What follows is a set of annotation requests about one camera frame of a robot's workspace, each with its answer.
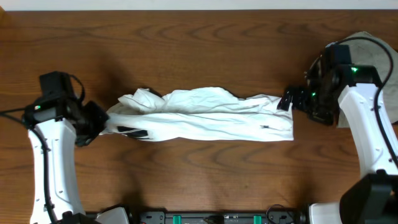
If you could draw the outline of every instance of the brown wooden surface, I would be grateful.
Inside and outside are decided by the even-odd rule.
[[[398,48],[397,11],[8,12],[0,26],[1,110],[32,103],[38,76],[77,75],[105,108],[150,87],[222,86],[281,95],[326,44],[366,30]],[[263,210],[338,200],[359,179],[349,129],[294,113],[292,142],[139,142],[100,136],[76,149],[86,210],[119,202],[168,210]],[[0,223],[27,223],[34,201],[27,131],[0,119]]]

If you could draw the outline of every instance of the white wall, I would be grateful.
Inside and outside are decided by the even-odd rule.
[[[398,9],[398,0],[0,0],[21,10]]]

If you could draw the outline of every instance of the gray cloth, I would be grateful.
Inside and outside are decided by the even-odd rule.
[[[392,55],[392,59],[395,65],[398,65],[398,53],[391,48],[383,40],[373,37],[367,32],[358,32],[349,37],[369,37],[380,41],[384,44]],[[353,63],[357,65],[374,65],[377,68],[381,81],[387,76],[387,72],[390,68],[389,60],[386,53],[378,45],[367,41],[367,40],[351,40],[346,43],[349,45],[351,57]],[[383,88],[384,105],[391,123],[398,121],[398,68],[395,67],[392,71],[392,75]],[[338,119],[339,128],[349,127],[348,121],[344,113],[340,110]]]

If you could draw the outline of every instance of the wooden table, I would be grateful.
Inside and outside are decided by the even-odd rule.
[[[77,75],[87,98],[104,108],[139,87],[280,96],[303,83],[326,44],[362,30],[398,48],[397,11],[8,12],[0,26],[0,109],[32,103],[38,76],[54,70]],[[359,179],[350,130],[300,112],[294,122],[291,142],[100,136],[75,151],[81,202],[91,211],[119,202],[176,211],[339,200]],[[0,161],[0,223],[27,223],[32,149],[27,131],[5,119]]]

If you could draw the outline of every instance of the white cloth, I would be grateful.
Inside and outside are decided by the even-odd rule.
[[[243,100],[217,87],[175,90],[162,98],[138,89],[134,95],[120,97],[119,103],[107,111],[110,119],[102,134],[133,134],[144,141],[177,137],[291,141],[292,110],[277,110],[279,100],[267,95]],[[137,131],[144,131],[144,135],[135,136]]]

